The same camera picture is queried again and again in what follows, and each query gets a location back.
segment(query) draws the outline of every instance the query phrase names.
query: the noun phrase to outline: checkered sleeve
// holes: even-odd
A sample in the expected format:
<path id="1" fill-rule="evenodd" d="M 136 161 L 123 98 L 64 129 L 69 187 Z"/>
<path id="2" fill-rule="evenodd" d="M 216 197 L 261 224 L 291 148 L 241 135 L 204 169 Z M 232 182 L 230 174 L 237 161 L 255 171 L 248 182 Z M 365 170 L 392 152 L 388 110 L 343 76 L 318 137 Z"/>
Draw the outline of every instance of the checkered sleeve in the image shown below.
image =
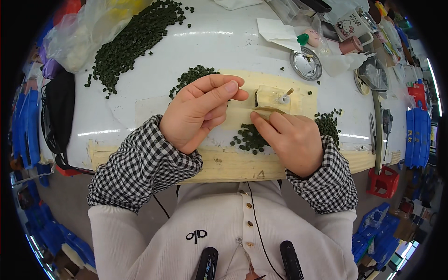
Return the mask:
<path id="1" fill-rule="evenodd" d="M 296 193 L 305 199 L 318 214 L 354 209 L 358 193 L 349 170 L 349 162 L 340 154 L 331 136 L 323 135 L 322 166 L 308 179 L 289 170 L 286 177 Z"/>
<path id="2" fill-rule="evenodd" d="M 185 155 L 167 142 L 159 130 L 161 119 L 152 116 L 98 167 L 89 184 L 90 206 L 110 205 L 138 214 L 153 194 L 200 171 L 201 155 L 197 150 Z"/>

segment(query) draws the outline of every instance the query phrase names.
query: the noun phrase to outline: white sweater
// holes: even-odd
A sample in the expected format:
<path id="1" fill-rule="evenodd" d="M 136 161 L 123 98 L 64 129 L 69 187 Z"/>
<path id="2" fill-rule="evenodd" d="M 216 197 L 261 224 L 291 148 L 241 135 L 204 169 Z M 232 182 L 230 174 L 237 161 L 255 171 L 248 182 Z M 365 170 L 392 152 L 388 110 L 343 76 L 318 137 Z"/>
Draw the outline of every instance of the white sweater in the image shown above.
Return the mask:
<path id="1" fill-rule="evenodd" d="M 357 279 L 351 253 L 355 210 L 316 214 L 313 226 L 286 207 L 277 182 L 250 182 L 250 187 L 254 203 L 247 183 L 182 186 L 177 209 L 149 245 L 134 212 L 93 206 L 88 214 L 99 278 L 194 279 L 202 250 L 214 247 L 216 279 L 224 279 L 228 269 L 225 279 L 244 280 L 251 263 L 257 275 L 266 274 L 264 280 L 278 280 L 263 251 L 255 209 L 266 253 L 284 279 L 279 246 L 285 240 L 293 243 L 305 280 Z M 201 237 L 194 237 L 195 231 Z"/>

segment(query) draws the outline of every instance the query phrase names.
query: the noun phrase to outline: clear plastic box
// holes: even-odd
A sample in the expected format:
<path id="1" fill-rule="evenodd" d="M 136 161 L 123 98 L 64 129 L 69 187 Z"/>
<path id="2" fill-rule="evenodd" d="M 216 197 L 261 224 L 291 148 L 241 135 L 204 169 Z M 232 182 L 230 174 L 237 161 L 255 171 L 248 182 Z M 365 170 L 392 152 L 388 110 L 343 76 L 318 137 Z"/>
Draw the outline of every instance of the clear plastic box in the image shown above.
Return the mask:
<path id="1" fill-rule="evenodd" d="M 366 45 L 365 50 L 375 52 L 373 45 Z M 359 67 L 359 77 L 373 90 L 389 90 L 387 62 L 383 52 L 376 52 L 376 55 L 367 58 Z"/>
<path id="2" fill-rule="evenodd" d="M 316 14 L 299 0 L 266 0 L 282 22 L 291 26 L 310 26 L 311 16 Z"/>

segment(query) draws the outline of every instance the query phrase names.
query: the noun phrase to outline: person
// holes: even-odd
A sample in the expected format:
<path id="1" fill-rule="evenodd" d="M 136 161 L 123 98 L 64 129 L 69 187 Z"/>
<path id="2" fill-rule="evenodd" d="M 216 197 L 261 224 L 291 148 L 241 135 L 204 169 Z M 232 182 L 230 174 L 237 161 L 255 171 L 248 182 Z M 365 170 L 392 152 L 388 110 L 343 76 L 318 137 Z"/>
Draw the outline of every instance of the person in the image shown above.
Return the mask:
<path id="1" fill-rule="evenodd" d="M 351 247 L 358 196 L 348 161 L 305 116 L 274 112 L 267 122 L 250 113 L 294 190 L 315 210 L 314 225 L 287 208 L 277 181 L 187 184 L 171 218 L 145 243 L 140 207 L 201 170 L 197 147 L 225 121 L 228 100 L 249 97 L 243 84 L 213 74 L 185 86 L 163 116 L 135 129 L 98 167 L 87 201 L 100 279 L 194 279 L 207 247 L 219 253 L 216 279 L 286 279 L 279 249 L 285 240 L 304 279 L 357 278 Z"/>

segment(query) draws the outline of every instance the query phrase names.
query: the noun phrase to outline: finger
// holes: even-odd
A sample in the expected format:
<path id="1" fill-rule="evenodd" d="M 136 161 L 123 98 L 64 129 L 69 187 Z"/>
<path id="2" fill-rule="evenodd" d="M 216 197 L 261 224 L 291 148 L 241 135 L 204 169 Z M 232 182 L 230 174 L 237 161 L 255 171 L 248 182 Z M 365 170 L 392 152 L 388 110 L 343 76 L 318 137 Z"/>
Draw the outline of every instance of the finger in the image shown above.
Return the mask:
<path id="1" fill-rule="evenodd" d="M 293 126 L 300 127 L 304 124 L 302 119 L 299 119 L 298 116 L 292 116 L 288 114 L 282 115 L 285 119 L 287 119 Z"/>
<path id="2" fill-rule="evenodd" d="M 238 89 L 237 93 L 232 97 L 234 100 L 244 101 L 249 98 L 249 93 L 247 91 Z"/>
<path id="3" fill-rule="evenodd" d="M 225 114 L 226 110 L 227 110 L 227 102 L 224 102 L 220 106 L 218 106 L 215 109 L 208 112 L 204 116 L 204 121 L 208 121 L 208 120 L 214 119 L 216 117 L 219 117 L 219 116 Z"/>
<path id="4" fill-rule="evenodd" d="M 272 126 L 281 134 L 287 134 L 293 129 L 293 125 L 278 112 L 273 112 L 269 116 Z"/>
<path id="5" fill-rule="evenodd" d="M 307 116 L 294 116 L 294 117 L 304 122 L 314 122 L 314 120 L 308 118 Z"/>
<path id="6" fill-rule="evenodd" d="M 214 88 L 220 87 L 230 81 L 236 81 L 238 83 L 238 87 L 244 85 L 244 79 L 241 77 L 233 75 L 212 74 L 197 79 L 196 81 L 187 85 L 185 88 L 190 90 L 190 92 L 196 98 L 198 98 L 204 95 L 204 92 L 209 92 Z"/>
<path id="7" fill-rule="evenodd" d="M 194 110 L 205 116 L 209 111 L 231 99 L 237 91 L 238 83 L 232 80 L 200 96 L 193 101 L 192 105 Z"/>
<path id="8" fill-rule="evenodd" d="M 260 132 L 261 136 L 263 136 L 264 140 L 266 140 L 269 145 L 273 145 L 276 140 L 279 138 L 279 134 L 267 121 L 265 121 L 257 112 L 250 113 L 250 120 L 257 128 L 258 132 Z"/>
<path id="9" fill-rule="evenodd" d="M 225 121 L 226 117 L 227 117 L 227 115 L 226 115 L 226 113 L 224 113 L 223 115 L 221 115 L 219 117 L 216 117 L 216 118 L 208 120 L 208 121 L 204 121 L 202 123 L 202 127 L 208 127 L 210 129 L 217 127 Z"/>

